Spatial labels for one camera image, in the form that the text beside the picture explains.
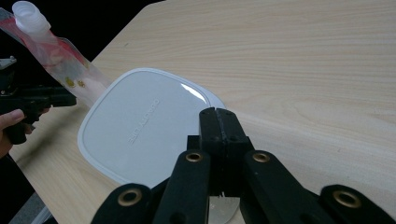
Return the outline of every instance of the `white container lid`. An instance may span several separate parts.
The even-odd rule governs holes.
[[[118,183],[152,189],[172,174],[188,135],[199,135],[199,113],[211,106],[225,108],[216,95],[185,78],[137,68],[114,81],[93,105],[78,131],[78,147]],[[209,222],[225,223],[239,200],[211,203]]]

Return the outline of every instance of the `white spout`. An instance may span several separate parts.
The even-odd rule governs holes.
[[[12,5],[15,22],[27,35],[44,35],[50,29],[50,23],[38,8],[27,1],[18,1]]]

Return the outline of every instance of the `light wood tabletop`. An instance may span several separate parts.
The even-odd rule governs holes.
[[[153,67],[207,88],[305,188],[346,185],[396,218],[396,1],[167,0],[93,64],[112,80]],[[90,223],[119,186],[78,149],[88,111],[52,108],[11,151],[60,223]]]

